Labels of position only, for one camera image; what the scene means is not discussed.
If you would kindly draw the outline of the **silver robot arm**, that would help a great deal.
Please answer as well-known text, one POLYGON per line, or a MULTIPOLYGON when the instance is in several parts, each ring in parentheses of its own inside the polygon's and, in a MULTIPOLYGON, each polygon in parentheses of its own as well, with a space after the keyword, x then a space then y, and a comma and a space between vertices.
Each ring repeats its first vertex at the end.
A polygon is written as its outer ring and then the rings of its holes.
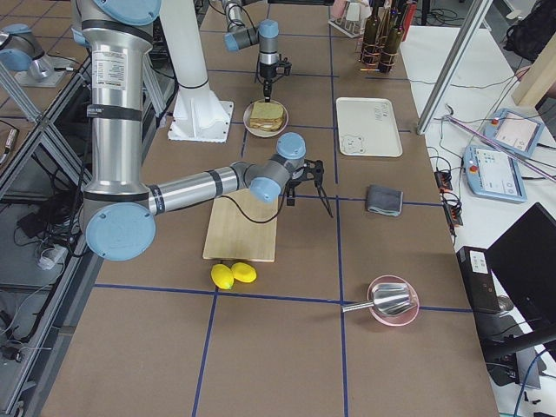
POLYGON ((261 80, 263 98, 269 103, 281 62, 281 54, 278 52, 279 25, 270 19, 254 25, 246 11, 246 6, 250 3, 251 1, 221 1, 228 25, 224 44, 229 52, 258 46, 257 75, 261 80))
POLYGON ((175 72, 177 99, 170 138, 223 142, 234 105, 209 86, 195 6, 190 1, 75 1, 76 42, 91 53, 92 179, 83 191, 84 234, 104 259, 142 254, 156 234, 155 218, 248 189, 272 202, 308 168, 303 138, 280 136, 262 165, 227 167, 163 184, 142 182, 142 87, 153 25, 162 24, 175 72))

